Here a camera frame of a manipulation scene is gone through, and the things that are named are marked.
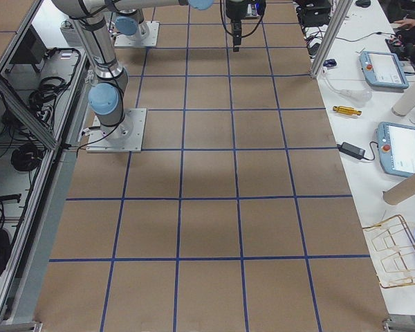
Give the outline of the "person's hand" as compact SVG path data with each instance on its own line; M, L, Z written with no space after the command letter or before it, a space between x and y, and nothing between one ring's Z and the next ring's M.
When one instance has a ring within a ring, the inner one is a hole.
M399 29L408 30L415 26L415 19L401 19L401 20L395 21L394 24L396 24L397 28Z

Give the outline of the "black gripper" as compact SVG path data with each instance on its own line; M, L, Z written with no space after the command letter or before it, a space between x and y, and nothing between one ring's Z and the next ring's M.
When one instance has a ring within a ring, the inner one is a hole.
M239 52L242 40L242 25L241 20L246 17L246 2L245 1L225 1L225 13L230 19L232 29L232 51Z

